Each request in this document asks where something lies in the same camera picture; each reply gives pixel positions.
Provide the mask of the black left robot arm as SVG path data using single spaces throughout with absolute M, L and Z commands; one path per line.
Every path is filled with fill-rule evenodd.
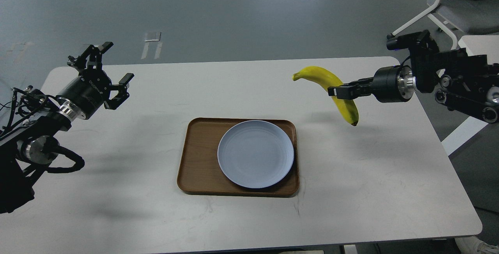
M 67 64 L 77 70 L 57 96 L 28 86 L 12 89 L 11 110 L 1 130 L 0 211 L 12 213 L 34 199 L 34 184 L 44 173 L 64 174 L 85 165 L 82 156 L 60 145 L 59 131 L 68 131 L 75 119 L 89 119 L 101 106 L 115 110 L 128 98 L 127 73 L 117 84 L 102 69 L 102 56 L 113 46 L 89 45 Z

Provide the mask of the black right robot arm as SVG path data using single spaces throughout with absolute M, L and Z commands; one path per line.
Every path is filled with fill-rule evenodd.
M 373 77 L 337 87 L 328 94 L 341 100 L 374 95 L 379 102 L 407 102 L 414 92 L 434 93 L 435 101 L 489 124 L 498 122 L 498 64 L 465 48 L 439 51 L 428 30 L 391 37 L 389 50 L 409 50 L 410 65 L 383 67 Z

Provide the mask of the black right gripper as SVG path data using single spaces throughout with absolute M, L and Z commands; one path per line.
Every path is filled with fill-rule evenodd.
M 376 71 L 373 78 L 362 78 L 340 86 L 328 87 L 327 92 L 329 96 L 343 100 L 354 100 L 373 94 L 381 103 L 407 102 L 414 93 L 414 87 L 409 82 L 412 78 L 412 70 L 408 66 L 383 67 Z

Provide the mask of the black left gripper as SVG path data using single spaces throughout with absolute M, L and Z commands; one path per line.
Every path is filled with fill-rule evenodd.
M 127 73 L 118 84 L 111 85 L 110 78 L 102 71 L 102 55 L 112 46 L 113 42 L 89 45 L 77 58 L 70 55 L 67 59 L 67 65 L 76 69 L 80 75 L 57 94 L 57 100 L 61 103 L 70 101 L 80 108 L 80 119 L 89 119 L 103 104 L 105 109 L 116 110 L 130 96 L 128 87 L 134 74 Z M 117 94 L 109 99 L 110 92 Z

